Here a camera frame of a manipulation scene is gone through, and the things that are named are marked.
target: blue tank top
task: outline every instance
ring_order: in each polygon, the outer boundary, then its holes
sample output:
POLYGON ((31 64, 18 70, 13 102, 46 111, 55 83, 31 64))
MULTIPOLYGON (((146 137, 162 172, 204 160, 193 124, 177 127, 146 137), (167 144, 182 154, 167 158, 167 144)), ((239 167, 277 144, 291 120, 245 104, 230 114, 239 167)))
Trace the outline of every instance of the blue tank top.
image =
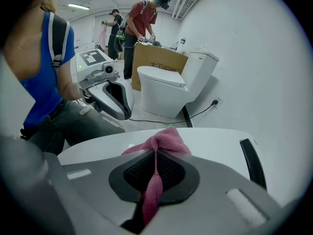
MULTIPOLYGON (((48 43, 48 24, 50 13, 45 12, 43 22, 43 35, 41 40, 41 66, 39 73, 29 79, 21 81, 21 84, 36 100, 35 105, 30 110, 24 125, 33 126, 43 121, 62 101, 62 98, 56 88, 55 71, 52 66, 52 60, 49 52, 48 43)), ((74 52, 74 31, 70 27, 67 37, 67 47, 62 64, 68 62, 74 52)))

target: black shirt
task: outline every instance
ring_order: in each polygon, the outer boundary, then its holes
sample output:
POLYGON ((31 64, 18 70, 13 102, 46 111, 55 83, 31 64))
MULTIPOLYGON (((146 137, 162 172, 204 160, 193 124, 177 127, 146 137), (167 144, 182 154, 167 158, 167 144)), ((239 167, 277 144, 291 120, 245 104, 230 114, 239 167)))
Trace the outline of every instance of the black shirt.
POLYGON ((122 17, 121 17, 121 15, 117 14, 117 15, 115 16, 115 18, 114 18, 114 21, 117 21, 117 24, 112 27, 112 31, 111 31, 111 34, 112 34, 112 35, 116 35, 116 33, 117 33, 118 29, 119 29, 119 26, 120 26, 121 23, 122 23, 122 17))

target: pink cloth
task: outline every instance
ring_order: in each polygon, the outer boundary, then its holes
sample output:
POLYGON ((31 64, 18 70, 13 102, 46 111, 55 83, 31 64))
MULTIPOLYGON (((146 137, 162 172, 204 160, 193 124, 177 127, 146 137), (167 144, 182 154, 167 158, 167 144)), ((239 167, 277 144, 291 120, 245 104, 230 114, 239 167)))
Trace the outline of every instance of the pink cloth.
POLYGON ((102 24, 99 36, 99 45, 103 50, 106 49, 106 37, 107 37, 107 26, 102 24))
POLYGON ((155 151, 155 173, 151 177, 146 191, 142 194, 142 198, 144 198, 142 214, 144 223, 147 225, 158 210, 158 200, 163 192, 162 179, 157 171, 157 150, 166 149, 185 154, 191 154, 191 152, 182 141, 175 127, 170 127, 156 133, 144 143, 127 149, 122 155, 144 149, 153 149, 155 151))

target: toilet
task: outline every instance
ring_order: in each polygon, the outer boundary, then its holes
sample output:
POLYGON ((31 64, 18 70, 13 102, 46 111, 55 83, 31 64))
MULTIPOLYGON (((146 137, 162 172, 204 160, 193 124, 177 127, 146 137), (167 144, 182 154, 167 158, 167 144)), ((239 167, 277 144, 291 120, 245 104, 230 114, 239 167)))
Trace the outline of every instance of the toilet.
POLYGON ((142 109, 175 118, 186 103, 193 102, 198 97, 218 61, 209 52, 193 50, 181 75, 151 66, 138 67, 142 109))

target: jeans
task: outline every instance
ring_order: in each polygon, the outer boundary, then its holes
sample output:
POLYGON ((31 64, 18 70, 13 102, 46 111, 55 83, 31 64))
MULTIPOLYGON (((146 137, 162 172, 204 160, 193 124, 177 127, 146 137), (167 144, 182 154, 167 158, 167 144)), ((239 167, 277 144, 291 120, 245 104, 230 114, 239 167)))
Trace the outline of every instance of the jeans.
POLYGON ((129 79, 133 74, 134 45, 137 37, 126 33, 124 48, 124 78, 129 79))
POLYGON ((114 49, 115 38, 116 36, 111 34, 108 42, 108 56, 113 60, 118 58, 118 53, 114 49))
POLYGON ((94 109, 80 115, 84 108, 80 104, 63 100, 44 121, 24 127, 25 136, 43 152, 58 155, 63 150, 65 140, 73 146, 90 139, 125 132, 122 127, 103 119, 103 115, 94 109))

